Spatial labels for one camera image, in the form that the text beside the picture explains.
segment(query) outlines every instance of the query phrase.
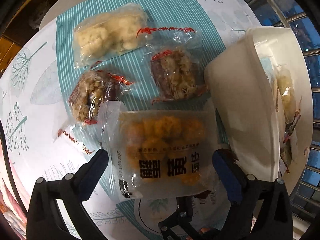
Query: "teal striped cloth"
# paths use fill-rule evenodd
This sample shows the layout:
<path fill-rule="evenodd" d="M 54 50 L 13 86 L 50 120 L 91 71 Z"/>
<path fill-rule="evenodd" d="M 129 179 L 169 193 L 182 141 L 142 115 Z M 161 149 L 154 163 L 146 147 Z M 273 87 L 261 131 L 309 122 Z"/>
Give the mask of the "teal striped cloth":
<path fill-rule="evenodd" d="M 74 69 L 73 50 L 72 50 L 72 34 L 73 28 L 82 20 L 95 14 L 115 10 L 116 8 L 129 3 L 140 4 L 148 13 L 152 21 L 158 23 L 182 23 L 186 26 L 198 26 L 202 31 L 202 50 L 199 54 L 200 65 L 204 68 L 217 55 L 225 50 L 225 46 L 211 20 L 206 12 L 196 0 L 87 0 L 73 8 L 67 10 L 57 18 L 56 33 L 56 53 L 58 75 L 63 100 L 68 114 L 71 116 L 69 105 L 66 103 L 71 94 L 79 76 L 85 68 Z M 181 109 L 181 110 L 202 110 L 204 103 L 209 94 L 199 98 L 194 98 L 178 103 L 159 103 L 151 105 L 151 99 L 158 96 L 158 89 L 151 77 L 148 62 L 143 61 L 145 49 L 140 48 L 124 54 L 120 57 L 113 58 L 103 64 L 114 65 L 119 73 L 135 81 L 132 91 L 127 93 L 123 98 L 123 102 L 129 110 L 148 110 L 148 109 Z M 99 138 L 95 135 L 98 131 L 95 125 L 86 127 L 85 133 L 79 130 L 75 132 L 76 138 L 82 141 L 90 150 L 97 150 L 99 146 Z M 101 177 L 100 184 L 105 192 L 110 195 L 114 190 L 112 185 L 112 177 L 110 171 L 106 171 Z M 135 219 L 133 213 L 134 200 L 119 203 L 117 206 L 126 215 L 128 220 L 140 230 L 147 238 L 152 240 L 160 240 L 161 236 L 146 231 Z"/>

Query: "white tablecloth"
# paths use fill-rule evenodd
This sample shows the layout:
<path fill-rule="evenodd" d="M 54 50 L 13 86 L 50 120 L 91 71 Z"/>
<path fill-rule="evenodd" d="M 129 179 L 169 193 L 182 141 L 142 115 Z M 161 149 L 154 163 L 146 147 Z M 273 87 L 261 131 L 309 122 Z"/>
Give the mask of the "white tablecloth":
<path fill-rule="evenodd" d="M 236 42 L 248 28 L 260 26 L 244 0 L 197 1 L 213 22 L 226 47 Z M 67 117 L 58 79 L 55 39 L 56 19 L 21 49 L 0 79 L 0 119 L 9 157 L 20 179 L 16 180 L 17 187 L 23 195 L 25 192 L 31 195 L 37 178 L 62 179 L 66 173 L 75 173 L 86 163 L 84 155 L 68 140 L 53 141 L 53 134 L 59 128 L 56 120 Z M 18 69 L 18 61 L 23 61 L 28 67 Z M 24 86 L 17 93 L 9 84 L 15 82 L 20 86 L 22 80 Z M 215 204 L 214 194 L 209 197 L 209 202 Z M 83 205 L 108 239 L 127 239 L 128 235 L 132 240 L 147 239 L 146 234 L 137 230 L 118 210 L 99 184 Z M 142 213 L 136 219 L 146 231 L 159 235 L 156 221 L 170 215 L 171 206 L 175 210 L 175 203 L 170 199 L 164 202 L 158 200 L 158 203 L 136 201 L 135 214 Z M 61 203 L 60 208 L 70 232 L 77 236 Z M 197 219 L 202 221 L 204 218 L 197 218 L 195 214 L 194 220 Z M 146 225 L 143 220 L 149 221 L 149 224 Z"/>

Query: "screw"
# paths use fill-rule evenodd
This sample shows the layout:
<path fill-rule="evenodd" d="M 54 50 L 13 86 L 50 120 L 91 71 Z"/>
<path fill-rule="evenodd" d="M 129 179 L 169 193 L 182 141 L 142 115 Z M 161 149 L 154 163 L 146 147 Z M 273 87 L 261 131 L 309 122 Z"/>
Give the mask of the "screw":
<path fill-rule="evenodd" d="M 248 179 L 248 180 L 255 180 L 256 177 L 255 177 L 253 174 L 248 174 L 248 175 L 247 175 L 247 179 Z"/>
<path fill-rule="evenodd" d="M 279 184 L 284 184 L 284 181 L 283 181 L 283 179 L 281 179 L 281 178 L 278 178 L 278 179 L 277 179 L 277 182 L 278 182 Z"/>
<path fill-rule="evenodd" d="M 42 181 L 43 181 L 43 178 L 38 178 L 38 179 L 36 180 L 36 183 L 40 184 Z"/>
<path fill-rule="evenodd" d="M 69 179 L 72 179 L 73 178 L 73 174 L 72 173 L 67 173 L 65 176 L 64 176 L 65 179 L 69 180 Z"/>

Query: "packaged snack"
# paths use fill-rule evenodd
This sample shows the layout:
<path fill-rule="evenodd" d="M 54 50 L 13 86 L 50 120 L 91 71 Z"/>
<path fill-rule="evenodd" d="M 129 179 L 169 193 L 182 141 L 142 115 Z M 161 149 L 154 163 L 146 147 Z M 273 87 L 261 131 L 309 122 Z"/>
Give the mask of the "packaged snack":
<path fill-rule="evenodd" d="M 201 55 L 199 30 L 172 24 L 141 29 L 137 36 L 143 33 L 152 33 L 145 58 L 150 61 L 151 76 L 160 90 L 160 97 L 153 101 L 188 99 L 207 91 L 200 59 L 196 56 Z"/>
<path fill-rule="evenodd" d="M 183 49 L 168 49 L 152 56 L 151 75 L 161 91 L 155 101 L 200 96 L 207 91 L 200 66 Z"/>
<path fill-rule="evenodd" d="M 146 27 L 147 18 L 140 5 L 128 3 L 83 20 L 74 29 L 75 67 L 117 57 L 145 45 L 145 36 L 137 36 L 137 32 Z"/>
<path fill-rule="evenodd" d="M 99 112 L 104 115 L 105 104 Z M 131 198 L 160 199 L 210 190 L 218 179 L 205 111 L 120 112 L 105 119 L 102 145 Z"/>
<path fill-rule="evenodd" d="M 123 76 L 111 74 L 106 69 L 84 72 L 68 99 L 72 116 L 85 124 L 97 123 L 100 103 L 117 100 L 131 84 Z"/>
<path fill-rule="evenodd" d="M 290 71 L 283 65 L 278 65 L 277 70 L 277 85 L 284 108 L 285 122 L 290 124 L 293 122 L 296 112 L 296 98 L 294 95 L 292 79 Z"/>
<path fill-rule="evenodd" d="M 285 173 L 290 173 L 289 167 L 291 165 L 292 161 L 292 153 L 291 153 L 291 142 L 290 139 L 287 140 L 282 147 L 280 148 L 280 158 L 284 162 L 284 165 L 286 166 Z"/>

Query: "white fluffy snack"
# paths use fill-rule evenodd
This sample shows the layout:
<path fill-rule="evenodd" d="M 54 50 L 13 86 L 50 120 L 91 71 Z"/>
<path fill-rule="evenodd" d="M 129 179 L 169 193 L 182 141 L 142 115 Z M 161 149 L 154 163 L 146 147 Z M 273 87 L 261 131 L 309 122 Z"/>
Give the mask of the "white fluffy snack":
<path fill-rule="evenodd" d="M 137 38 L 137 32 L 147 26 L 147 18 L 140 5 L 128 3 L 83 20 L 74 29 L 75 67 L 108 60 L 145 45 L 145 37 Z"/>

